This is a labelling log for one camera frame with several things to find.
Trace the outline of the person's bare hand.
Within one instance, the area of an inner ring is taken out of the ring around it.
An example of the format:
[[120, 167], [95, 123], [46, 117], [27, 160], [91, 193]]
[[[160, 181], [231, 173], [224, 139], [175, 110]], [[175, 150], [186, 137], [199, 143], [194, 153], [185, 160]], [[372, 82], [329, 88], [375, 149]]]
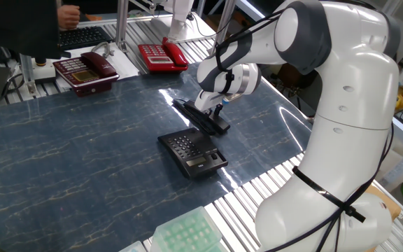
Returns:
[[57, 9], [59, 27], [62, 29], [75, 29], [80, 22], [80, 7], [64, 5]]

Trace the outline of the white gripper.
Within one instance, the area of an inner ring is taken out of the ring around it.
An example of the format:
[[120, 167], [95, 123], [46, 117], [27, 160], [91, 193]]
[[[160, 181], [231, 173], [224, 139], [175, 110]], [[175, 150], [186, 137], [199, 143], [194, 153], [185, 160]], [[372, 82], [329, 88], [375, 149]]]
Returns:
[[223, 108], [221, 103], [224, 98], [225, 94], [201, 90], [195, 100], [195, 108], [199, 111], [204, 111], [205, 116], [210, 116], [211, 109], [215, 107], [214, 117], [217, 118]]

